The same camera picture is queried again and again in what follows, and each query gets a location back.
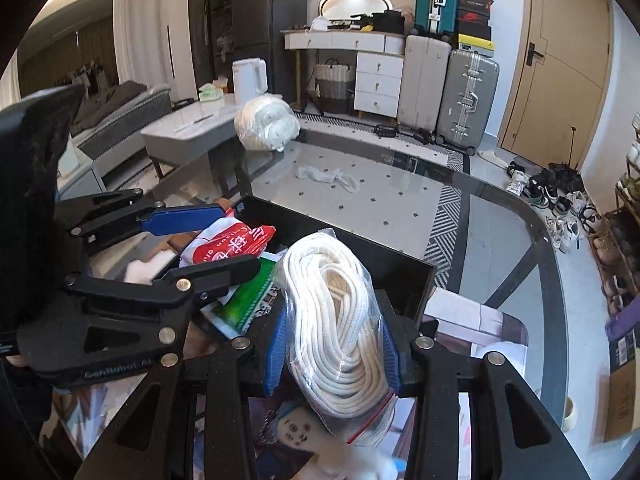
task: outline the glass table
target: glass table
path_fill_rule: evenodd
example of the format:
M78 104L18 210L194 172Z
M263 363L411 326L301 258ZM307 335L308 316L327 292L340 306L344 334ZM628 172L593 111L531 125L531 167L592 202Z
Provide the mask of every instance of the glass table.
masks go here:
M438 270L436 284L521 320L525 379L562 425L568 348L562 285L540 217L519 198L469 174L386 147L303 130L283 153L251 153L231 139L217 148L228 198L254 195L338 226ZM360 188L296 176L340 170ZM205 155L152 190L167 206L212 203L222 193Z

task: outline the white curtain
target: white curtain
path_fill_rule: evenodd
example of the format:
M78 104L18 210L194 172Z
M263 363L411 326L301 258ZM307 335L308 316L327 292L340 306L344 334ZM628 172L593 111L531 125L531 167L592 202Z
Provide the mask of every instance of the white curtain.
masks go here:
M160 12L161 0L113 0L113 40L121 83L133 80L151 87L172 81Z
M20 100L20 84L18 83L18 51L9 61L2 78L0 78L0 110Z

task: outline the white stuffed toy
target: white stuffed toy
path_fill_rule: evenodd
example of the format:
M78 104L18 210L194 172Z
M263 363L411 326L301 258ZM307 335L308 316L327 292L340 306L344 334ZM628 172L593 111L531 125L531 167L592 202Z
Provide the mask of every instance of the white stuffed toy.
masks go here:
M293 449L315 455L294 476L295 480L396 480L396 462L377 449L352 446L329 433L318 416L299 406L281 409L276 436Z

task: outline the gray refrigerator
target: gray refrigerator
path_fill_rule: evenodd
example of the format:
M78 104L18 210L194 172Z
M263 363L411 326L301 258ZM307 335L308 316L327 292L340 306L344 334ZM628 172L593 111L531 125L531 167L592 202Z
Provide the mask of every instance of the gray refrigerator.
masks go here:
M267 64L269 92L296 100L295 56L281 30L306 25L306 0L231 0L234 60L259 57ZM303 84L306 82L303 73Z

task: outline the door frame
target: door frame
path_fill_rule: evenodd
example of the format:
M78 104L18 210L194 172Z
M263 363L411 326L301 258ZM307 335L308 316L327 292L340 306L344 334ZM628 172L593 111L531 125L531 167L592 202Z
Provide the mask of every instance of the door frame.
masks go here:
M507 129L509 123L511 121L511 117L513 115L513 109L516 103L516 98L518 97L518 90L520 89L520 83L522 81L522 75L525 68L525 60L527 57L527 46L529 44L529 28L531 24L531 13L532 13L532 2L533 0L524 0L524 12L522 13L522 30L520 31L520 45L518 47L518 59L516 62L516 69L513 74L513 80L511 81L511 89L509 92L509 98L507 99L507 105L504 109L504 115L502 116L502 122L500 123L500 129L498 130L498 146L504 148L505 150L509 150L513 147L513 143L510 147L505 147L505 137L507 133ZM591 125L591 130L589 133L589 137L587 142L584 145L584 149L580 154L577 164L575 165L575 169L580 170L582 168L582 164L584 163L584 159L587 156L589 148L591 147L591 143L593 142L593 136L598 129L598 125L600 124L600 119L602 118L602 110L604 108L604 103L607 99L607 94L609 93L609 83L611 80L611 67L613 64L613 42L614 42L614 17L613 17L613 5L612 0L607 0L607 7L609 9L609 59L607 60L607 73L605 77L605 84L602 89L602 97L600 98L600 105L598 106L598 111L596 113L596 117L593 120L593 124Z

